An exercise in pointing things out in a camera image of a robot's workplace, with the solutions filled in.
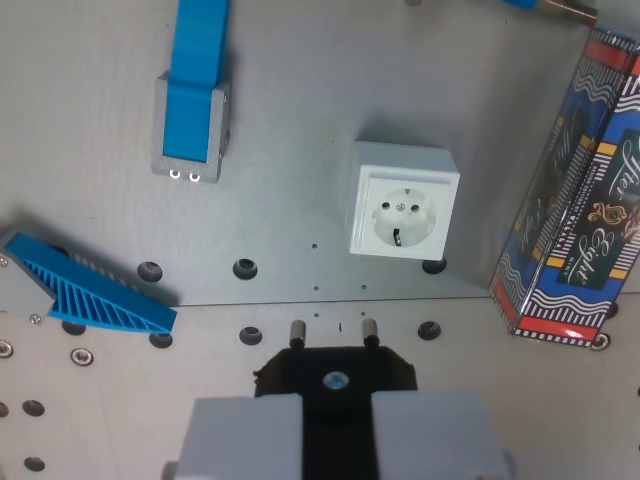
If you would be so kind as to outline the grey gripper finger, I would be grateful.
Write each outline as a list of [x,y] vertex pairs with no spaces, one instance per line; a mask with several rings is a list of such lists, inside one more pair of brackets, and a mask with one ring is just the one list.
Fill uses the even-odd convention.
[[165,479],[301,479],[298,394],[198,399]]
[[482,399],[469,392],[392,391],[372,395],[381,479],[512,479]]

